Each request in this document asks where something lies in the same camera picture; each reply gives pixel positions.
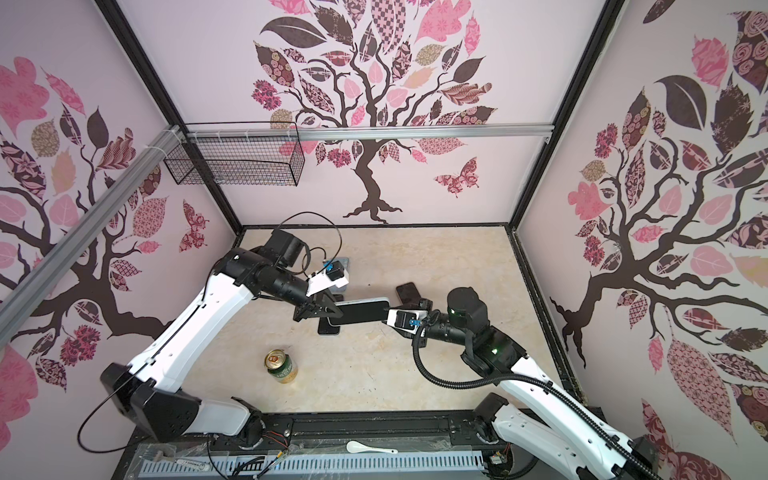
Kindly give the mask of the light blue phone case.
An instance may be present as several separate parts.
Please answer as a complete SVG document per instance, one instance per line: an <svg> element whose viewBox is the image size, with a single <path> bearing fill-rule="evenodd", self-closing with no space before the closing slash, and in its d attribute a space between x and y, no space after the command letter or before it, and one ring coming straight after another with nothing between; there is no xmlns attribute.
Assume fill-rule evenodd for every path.
<svg viewBox="0 0 768 480"><path fill-rule="evenodd" d="M332 280L332 285L329 287L331 293L340 294L346 291L349 284L349 264L350 260L347 257L340 257L326 267L326 274Z"/></svg>

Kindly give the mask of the phone with pink case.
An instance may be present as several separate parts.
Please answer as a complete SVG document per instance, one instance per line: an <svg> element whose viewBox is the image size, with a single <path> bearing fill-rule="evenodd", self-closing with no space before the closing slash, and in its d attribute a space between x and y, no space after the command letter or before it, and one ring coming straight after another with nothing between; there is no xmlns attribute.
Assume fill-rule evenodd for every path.
<svg viewBox="0 0 768 480"><path fill-rule="evenodd" d="M396 288L396 294L402 306L406 307L420 307L423 297L413 282L407 282L398 285Z"/></svg>

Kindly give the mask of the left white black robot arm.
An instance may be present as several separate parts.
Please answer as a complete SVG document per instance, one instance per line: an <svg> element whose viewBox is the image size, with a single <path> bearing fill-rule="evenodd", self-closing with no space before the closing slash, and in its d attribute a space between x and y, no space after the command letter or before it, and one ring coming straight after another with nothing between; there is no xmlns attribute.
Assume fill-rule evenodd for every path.
<svg viewBox="0 0 768 480"><path fill-rule="evenodd" d="M308 278L291 267L308 245L275 230L267 243L234 248L219 259L201 292L177 319L127 365L113 363L100 380L119 412L155 441L183 435L230 437L250 449L262 439L263 415L243 400L201 400L182 384L206 347L244 306L264 294L293 306L293 318L339 318L330 291L349 282L343 264L323 263Z"/></svg>

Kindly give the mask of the white plastic spoon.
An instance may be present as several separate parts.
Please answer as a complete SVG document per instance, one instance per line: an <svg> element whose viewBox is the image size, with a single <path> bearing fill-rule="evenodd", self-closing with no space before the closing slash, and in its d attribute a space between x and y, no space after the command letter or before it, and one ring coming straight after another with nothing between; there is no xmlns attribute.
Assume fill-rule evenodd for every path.
<svg viewBox="0 0 768 480"><path fill-rule="evenodd" d="M381 448L381 447L373 447L366 444L363 444L358 441L348 441L346 443L346 450L349 453L358 454L358 453L382 453L382 454L388 454L388 455L397 455L399 451L397 449L392 448Z"/></svg>

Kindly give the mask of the left aluminium wall rail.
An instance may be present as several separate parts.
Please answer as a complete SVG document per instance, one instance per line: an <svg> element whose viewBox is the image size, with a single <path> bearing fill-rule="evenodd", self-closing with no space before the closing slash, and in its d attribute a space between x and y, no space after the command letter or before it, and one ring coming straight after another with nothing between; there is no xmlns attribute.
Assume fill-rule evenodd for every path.
<svg viewBox="0 0 768 480"><path fill-rule="evenodd" d="M106 227L112 216L124 205L132 192L149 176L183 140L181 129L169 125L138 155L115 184L109 188L81 217L75 227L45 255L38 267L22 280L1 305L1 344L6 345L21 326L32 316L37 306L90 243Z"/></svg>

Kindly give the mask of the black smartphone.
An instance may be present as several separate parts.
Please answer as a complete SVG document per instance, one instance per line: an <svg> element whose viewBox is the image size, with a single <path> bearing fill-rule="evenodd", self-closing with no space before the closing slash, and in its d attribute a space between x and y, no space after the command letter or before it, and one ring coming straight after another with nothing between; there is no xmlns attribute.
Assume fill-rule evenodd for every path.
<svg viewBox="0 0 768 480"><path fill-rule="evenodd" d="M328 318L320 318L317 326L317 333L321 336L338 335L341 331L340 326L333 325Z"/></svg>

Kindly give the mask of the green gold drink can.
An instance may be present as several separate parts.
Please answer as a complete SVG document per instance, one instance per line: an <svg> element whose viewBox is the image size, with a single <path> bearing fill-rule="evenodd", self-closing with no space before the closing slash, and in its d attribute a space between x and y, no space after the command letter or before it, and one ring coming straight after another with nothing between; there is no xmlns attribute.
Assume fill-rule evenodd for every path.
<svg viewBox="0 0 768 480"><path fill-rule="evenodd" d="M281 384L292 382L298 373L298 367L292 357L282 349L271 350L264 359L268 374Z"/></svg>

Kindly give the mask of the phone with white case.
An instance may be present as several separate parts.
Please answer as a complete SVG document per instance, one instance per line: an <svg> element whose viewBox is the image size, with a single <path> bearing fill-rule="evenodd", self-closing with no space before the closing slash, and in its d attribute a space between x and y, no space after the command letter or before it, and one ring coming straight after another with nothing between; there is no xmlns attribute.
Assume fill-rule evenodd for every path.
<svg viewBox="0 0 768 480"><path fill-rule="evenodd" d="M329 318L328 321L335 327L363 324L371 322L385 322L390 310L390 301L386 297L342 301L336 304L341 316Z"/></svg>

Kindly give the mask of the aluminium wall rail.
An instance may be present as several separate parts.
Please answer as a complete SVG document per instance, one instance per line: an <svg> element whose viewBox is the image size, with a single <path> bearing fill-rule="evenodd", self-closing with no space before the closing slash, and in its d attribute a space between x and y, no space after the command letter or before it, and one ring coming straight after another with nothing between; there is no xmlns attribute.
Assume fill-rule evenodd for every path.
<svg viewBox="0 0 768 480"><path fill-rule="evenodd" d="M115 184L109 188L81 217L75 227L45 255L38 267L22 280L1 305L1 344L6 345L21 326L32 316L37 306L90 243L106 227L112 216L124 205L132 192L149 176L183 140L181 129L169 125L138 155Z"/></svg>
<svg viewBox="0 0 768 480"><path fill-rule="evenodd" d="M341 127L341 128L265 128L225 129L221 125L201 124L193 130L188 125L186 137L190 141L224 141L243 139L295 140L295 141L343 141L420 138L493 138L493 137L543 137L549 138L554 126L543 123L481 124L481 125L439 125L439 126L395 126L395 127Z"/></svg>

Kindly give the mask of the back aluminium wall rail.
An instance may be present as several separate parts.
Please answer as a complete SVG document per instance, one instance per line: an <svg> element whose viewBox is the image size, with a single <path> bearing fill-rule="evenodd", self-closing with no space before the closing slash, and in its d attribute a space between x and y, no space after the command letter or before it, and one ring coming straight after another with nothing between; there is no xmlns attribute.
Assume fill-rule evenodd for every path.
<svg viewBox="0 0 768 480"><path fill-rule="evenodd" d="M243 139L295 140L295 141L343 141L420 138L493 138L493 137L543 137L549 138L554 126L543 123L481 124L481 125L439 125L439 126L395 126L395 127L341 127L341 128L265 128L225 129L221 125L201 124L193 130L188 125L186 137L190 141L224 141Z"/></svg>

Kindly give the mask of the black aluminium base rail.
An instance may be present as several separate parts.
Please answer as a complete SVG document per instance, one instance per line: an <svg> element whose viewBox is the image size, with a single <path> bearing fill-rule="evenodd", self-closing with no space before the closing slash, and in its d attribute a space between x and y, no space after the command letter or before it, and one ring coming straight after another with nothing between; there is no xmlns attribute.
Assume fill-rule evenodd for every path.
<svg viewBox="0 0 768 480"><path fill-rule="evenodd" d="M322 441L384 438L396 442L446 440L452 447L484 449L501 442L490 422L472 410L263 413L254 434L221 433L165 435L162 443L209 441L216 452L266 451L284 446L310 446Z"/></svg>

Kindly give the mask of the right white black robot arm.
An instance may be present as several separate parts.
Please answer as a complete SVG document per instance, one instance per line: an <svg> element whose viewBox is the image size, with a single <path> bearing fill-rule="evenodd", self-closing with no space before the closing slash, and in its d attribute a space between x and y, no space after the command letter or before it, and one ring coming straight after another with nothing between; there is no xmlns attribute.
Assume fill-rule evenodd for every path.
<svg viewBox="0 0 768 480"><path fill-rule="evenodd" d="M516 445L567 479L657 478L656 448L610 426L554 383L519 343L491 325L473 288L451 290L444 312L395 309L387 323L410 340L416 368L430 383L450 390L495 385L532 411L527 416L505 398L488 395L475 410L483 441ZM477 379L451 381L431 373L421 358L429 339L462 346L461 359Z"/></svg>

